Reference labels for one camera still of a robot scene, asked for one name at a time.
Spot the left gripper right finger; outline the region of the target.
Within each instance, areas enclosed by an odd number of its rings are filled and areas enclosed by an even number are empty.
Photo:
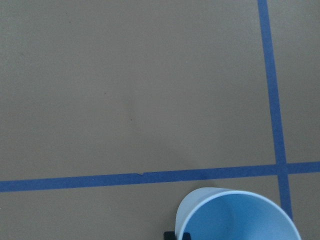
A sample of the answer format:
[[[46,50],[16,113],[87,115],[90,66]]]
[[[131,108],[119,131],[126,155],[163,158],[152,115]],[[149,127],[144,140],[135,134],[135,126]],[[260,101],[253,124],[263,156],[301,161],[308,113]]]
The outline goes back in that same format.
[[[182,236],[182,240],[191,240],[191,235],[189,232],[184,232]]]

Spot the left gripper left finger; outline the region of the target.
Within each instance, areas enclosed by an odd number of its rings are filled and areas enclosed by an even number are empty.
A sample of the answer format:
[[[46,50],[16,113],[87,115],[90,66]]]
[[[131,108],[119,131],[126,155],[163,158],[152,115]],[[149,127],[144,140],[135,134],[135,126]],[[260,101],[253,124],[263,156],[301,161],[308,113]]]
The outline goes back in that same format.
[[[163,233],[164,240],[176,240],[176,235],[174,231],[165,231]]]

